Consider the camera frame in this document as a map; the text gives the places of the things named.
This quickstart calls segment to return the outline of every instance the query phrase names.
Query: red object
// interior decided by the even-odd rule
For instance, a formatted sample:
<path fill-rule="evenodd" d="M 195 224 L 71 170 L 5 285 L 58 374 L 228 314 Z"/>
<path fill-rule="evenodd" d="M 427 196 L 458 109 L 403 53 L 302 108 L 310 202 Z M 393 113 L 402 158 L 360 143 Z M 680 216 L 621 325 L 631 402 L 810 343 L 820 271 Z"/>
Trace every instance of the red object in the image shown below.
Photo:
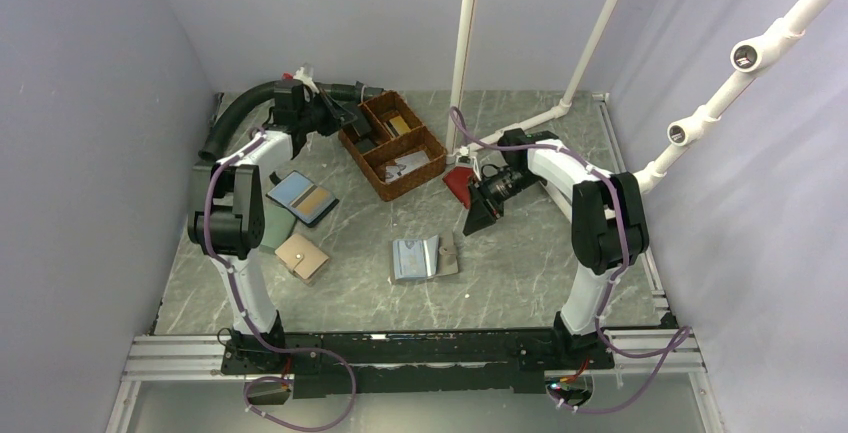
<path fill-rule="evenodd" d="M 453 196 L 459 200 L 465 209 L 471 208 L 471 193 L 468 192 L 468 180 L 474 175 L 474 170 L 467 166 L 455 166 L 450 173 L 442 177 Z"/>

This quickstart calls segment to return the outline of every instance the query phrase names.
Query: wicker basket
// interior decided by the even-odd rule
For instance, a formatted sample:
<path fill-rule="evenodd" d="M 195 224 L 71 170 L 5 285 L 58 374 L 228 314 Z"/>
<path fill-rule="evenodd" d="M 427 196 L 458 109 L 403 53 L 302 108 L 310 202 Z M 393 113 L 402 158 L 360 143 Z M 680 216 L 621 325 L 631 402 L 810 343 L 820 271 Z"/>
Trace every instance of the wicker basket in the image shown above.
<path fill-rule="evenodd" d="M 371 125 L 372 131 L 369 136 L 377 147 L 364 154 L 360 153 L 354 144 L 361 138 L 349 127 L 339 132 L 339 140 L 356 161 L 380 199 L 392 201 L 445 171 L 447 157 L 445 147 L 433 136 L 430 129 L 421 123 L 397 92 L 387 91 L 362 103 L 360 108 Z M 397 138 L 392 138 L 384 123 L 398 115 L 411 130 Z M 424 151 L 430 161 L 391 183 L 383 181 L 386 166 L 393 164 L 396 158 L 416 151 Z"/>

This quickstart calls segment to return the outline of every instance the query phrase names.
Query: marble pattern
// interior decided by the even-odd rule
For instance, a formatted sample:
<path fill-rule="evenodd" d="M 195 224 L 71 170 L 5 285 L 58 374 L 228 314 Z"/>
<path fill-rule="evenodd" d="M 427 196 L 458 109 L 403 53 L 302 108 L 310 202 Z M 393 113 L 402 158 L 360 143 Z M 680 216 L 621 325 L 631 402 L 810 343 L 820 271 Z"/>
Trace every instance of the marble pattern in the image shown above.
<path fill-rule="evenodd" d="M 402 92 L 440 139 L 445 136 L 447 91 Z M 480 135 L 556 104 L 557 91 L 468 91 L 462 110 Z M 222 108 L 235 98 L 228 94 Z M 249 127 L 267 117 L 268 105 L 244 122 L 230 150 L 247 141 Z M 551 129 L 592 163 L 613 168 L 597 105 L 587 93 L 572 111 L 539 129 Z M 501 163 L 500 154 L 488 153 Z M 330 256 L 312 286 L 291 276 L 272 254 L 259 253 L 265 281 L 287 331 L 380 331 L 548 326 L 568 297 L 577 261 L 570 225 L 541 186 L 509 200 L 495 226 L 461 234 L 465 210 L 439 179 L 385 203 L 335 137 L 313 136 L 301 156 L 278 174 L 297 169 L 334 192 L 340 203 L 315 228 L 295 231 Z M 391 240 L 423 238 L 453 229 L 461 272 L 415 284 L 391 285 Z M 641 262 L 613 297 L 609 324 L 658 323 Z M 160 309 L 157 334 L 214 333 L 232 324 L 221 279 L 186 234 L 176 254 Z"/>

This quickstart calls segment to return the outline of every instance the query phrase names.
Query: yellow wallet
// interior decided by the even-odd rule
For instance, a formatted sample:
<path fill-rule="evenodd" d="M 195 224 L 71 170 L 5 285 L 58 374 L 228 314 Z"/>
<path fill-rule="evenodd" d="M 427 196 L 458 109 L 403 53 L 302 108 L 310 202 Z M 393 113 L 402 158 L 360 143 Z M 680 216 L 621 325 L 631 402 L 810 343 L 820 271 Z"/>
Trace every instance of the yellow wallet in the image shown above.
<path fill-rule="evenodd" d="M 280 245 L 275 253 L 289 272 L 307 285 L 312 284 L 316 277 L 315 273 L 330 260 L 330 257 L 311 241 L 297 233 Z"/>

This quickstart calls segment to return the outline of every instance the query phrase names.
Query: white wall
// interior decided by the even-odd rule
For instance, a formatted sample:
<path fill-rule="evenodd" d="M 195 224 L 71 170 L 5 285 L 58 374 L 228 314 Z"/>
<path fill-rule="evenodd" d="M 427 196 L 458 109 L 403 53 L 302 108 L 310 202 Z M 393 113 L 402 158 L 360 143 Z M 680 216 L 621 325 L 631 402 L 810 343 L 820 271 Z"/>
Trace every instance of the white wall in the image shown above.
<path fill-rule="evenodd" d="M 312 62 L 322 81 L 450 88 L 460 0 L 170 0 L 215 88 Z M 564 89 L 604 0 L 478 0 L 466 87 Z M 608 91 L 654 0 L 622 2 L 582 85 Z"/>
<path fill-rule="evenodd" d="M 0 430 L 103 431 L 211 89 L 165 0 L 0 0 Z"/>
<path fill-rule="evenodd" d="M 612 90 L 631 171 L 795 0 L 661 0 Z M 660 272 L 731 432 L 848 430 L 848 0 L 646 198 Z"/>

